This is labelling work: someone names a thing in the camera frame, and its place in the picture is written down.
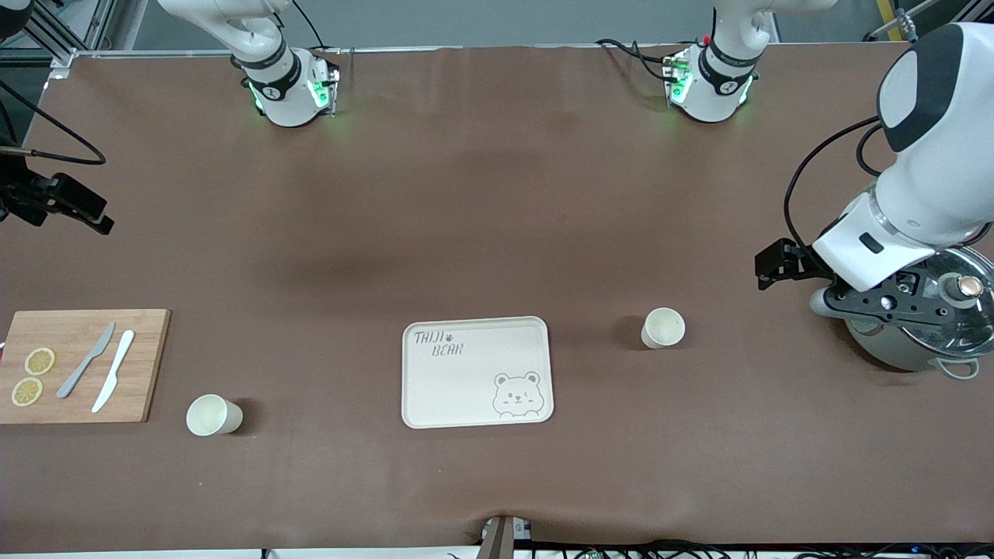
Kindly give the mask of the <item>white IKEA cup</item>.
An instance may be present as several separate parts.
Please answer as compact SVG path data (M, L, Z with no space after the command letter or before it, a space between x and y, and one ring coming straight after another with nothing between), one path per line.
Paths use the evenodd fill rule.
M668 307L653 309L644 318L641 340L649 349L678 344L686 334L686 322L680 312Z
M195 436L231 434L242 421L242 408L220 395L203 395L186 411L186 427Z

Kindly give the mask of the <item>stainless steel pot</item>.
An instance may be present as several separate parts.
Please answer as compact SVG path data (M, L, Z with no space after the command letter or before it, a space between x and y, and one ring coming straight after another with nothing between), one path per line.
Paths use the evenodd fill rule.
M980 373L980 358L994 353L994 326L948 323L941 327L902 327L844 321L856 343L873 358L902 371L935 371L966 381Z

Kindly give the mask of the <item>glass pot lid with knob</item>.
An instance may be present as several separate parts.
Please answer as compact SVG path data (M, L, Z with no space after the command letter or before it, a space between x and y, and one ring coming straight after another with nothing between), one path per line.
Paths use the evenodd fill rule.
M928 259L940 274L944 292L967 301L965 311L949 323L994 326L994 262L972 248L948 248Z

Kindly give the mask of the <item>white bear print tray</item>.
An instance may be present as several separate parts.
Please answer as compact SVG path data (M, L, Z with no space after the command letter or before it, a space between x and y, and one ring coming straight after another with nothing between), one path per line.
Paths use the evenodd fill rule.
M542 318L424 321L402 333L401 418L409 428L532 424L553 413Z

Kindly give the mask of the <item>wooden cutting board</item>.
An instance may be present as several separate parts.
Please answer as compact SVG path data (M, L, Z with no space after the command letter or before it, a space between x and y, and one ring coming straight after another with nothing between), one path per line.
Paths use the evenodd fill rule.
M154 393L165 346L170 312L167 309L75 309L74 311L18 311L5 336L0 358L0 425L68 425L92 422L143 422ZM115 322L109 346L96 358L67 399L56 392L95 345L106 326ZM115 350L125 330L135 339L118 372L113 396L103 410L93 414ZM56 365L44 375L31 376L23 368L36 348L47 347L57 355ZM15 384L24 377L38 377L45 389L28 407L11 402Z

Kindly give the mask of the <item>white plastic knife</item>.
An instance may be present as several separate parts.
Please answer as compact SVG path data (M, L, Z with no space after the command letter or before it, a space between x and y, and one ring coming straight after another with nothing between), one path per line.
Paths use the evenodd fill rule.
M134 343L134 339L134 330L125 330L125 332L122 332L120 343L118 343L115 350L113 361L111 362L106 379L104 379L102 389L100 389L99 395L97 395L95 403L93 403L92 409L90 409L93 414L97 414L102 411L107 402L109 402L110 397L113 396L113 392L115 391L118 382L120 382L120 380L118 380L118 372L120 372L121 365L123 364L125 357L127 357L128 351L132 346L132 343Z

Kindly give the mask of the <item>grey plastic knife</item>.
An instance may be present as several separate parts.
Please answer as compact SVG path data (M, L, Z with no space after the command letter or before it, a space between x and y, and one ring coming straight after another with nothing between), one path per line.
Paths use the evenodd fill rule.
M113 338L113 333L115 330L115 322L110 322L106 326L102 335L97 339L95 345L90 349L89 353L85 355L78 367L75 368L72 375L65 380L65 382L60 386L59 390L56 392L57 399L63 400L71 396L74 392L75 386L78 385L79 380L82 375L85 375L85 371L88 370L89 365L96 360L97 357L104 353L106 347L109 346L110 340Z

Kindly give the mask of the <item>black bracket on left arm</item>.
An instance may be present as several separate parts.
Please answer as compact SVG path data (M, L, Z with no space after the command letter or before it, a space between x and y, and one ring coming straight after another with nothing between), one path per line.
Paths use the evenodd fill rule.
M834 279L834 273L809 245L799 245L791 238L780 238L756 255L755 276L757 289L761 291L785 280Z

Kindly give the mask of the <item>aluminium frame strut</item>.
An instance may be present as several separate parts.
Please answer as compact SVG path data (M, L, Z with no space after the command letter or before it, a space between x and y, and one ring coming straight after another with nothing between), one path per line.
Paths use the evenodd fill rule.
M947 23L994 23L994 0L877 0L883 25L863 42L916 42Z

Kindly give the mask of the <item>black bracket on right arm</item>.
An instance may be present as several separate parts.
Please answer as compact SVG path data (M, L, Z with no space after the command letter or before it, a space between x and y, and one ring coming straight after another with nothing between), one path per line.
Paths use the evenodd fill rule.
M64 173L50 178L32 174L0 186L0 222L14 217L40 227L47 216L63 215L106 236L115 224L106 205L106 199Z

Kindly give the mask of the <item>aluminium frame profile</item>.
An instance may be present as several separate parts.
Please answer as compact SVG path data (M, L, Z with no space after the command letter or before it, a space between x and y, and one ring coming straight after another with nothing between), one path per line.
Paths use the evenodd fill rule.
M0 68L67 67L81 52L109 46L113 18L124 0L26 0L26 25L0 34Z

